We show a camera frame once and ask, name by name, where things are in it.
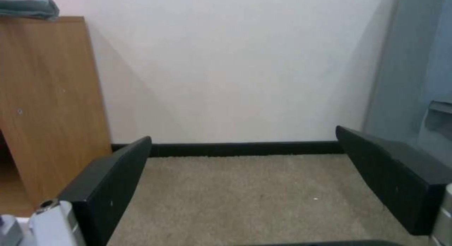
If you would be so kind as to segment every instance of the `carpet floor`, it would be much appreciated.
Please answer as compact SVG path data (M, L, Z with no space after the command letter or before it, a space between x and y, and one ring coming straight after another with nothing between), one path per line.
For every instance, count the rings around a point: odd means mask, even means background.
M382 239L427 245L346 155L151 158L110 246Z

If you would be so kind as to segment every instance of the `wood grain surface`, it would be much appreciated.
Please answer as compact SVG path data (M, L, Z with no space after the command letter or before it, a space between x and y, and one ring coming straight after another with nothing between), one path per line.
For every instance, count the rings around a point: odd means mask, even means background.
M92 48L82 17L0 18L0 50L0 128L36 206L111 153Z

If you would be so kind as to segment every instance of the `folded towel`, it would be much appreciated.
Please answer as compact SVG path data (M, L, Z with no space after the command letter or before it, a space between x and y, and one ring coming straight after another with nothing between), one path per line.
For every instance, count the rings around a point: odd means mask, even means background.
M60 9L53 0L0 0L0 16L29 17L54 21Z

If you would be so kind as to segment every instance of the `white wall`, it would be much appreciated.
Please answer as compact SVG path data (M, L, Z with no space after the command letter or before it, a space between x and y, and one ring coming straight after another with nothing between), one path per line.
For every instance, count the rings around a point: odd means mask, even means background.
M395 0L55 0L86 17L114 143L360 129Z

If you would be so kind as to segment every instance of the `wooden cabinet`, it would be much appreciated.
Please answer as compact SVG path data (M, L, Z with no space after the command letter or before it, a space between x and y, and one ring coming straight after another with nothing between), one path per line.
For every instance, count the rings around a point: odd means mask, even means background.
M15 164L0 164L0 213L24 216L5 203L55 197L111 153L110 138L83 17L0 18L0 51L0 128Z

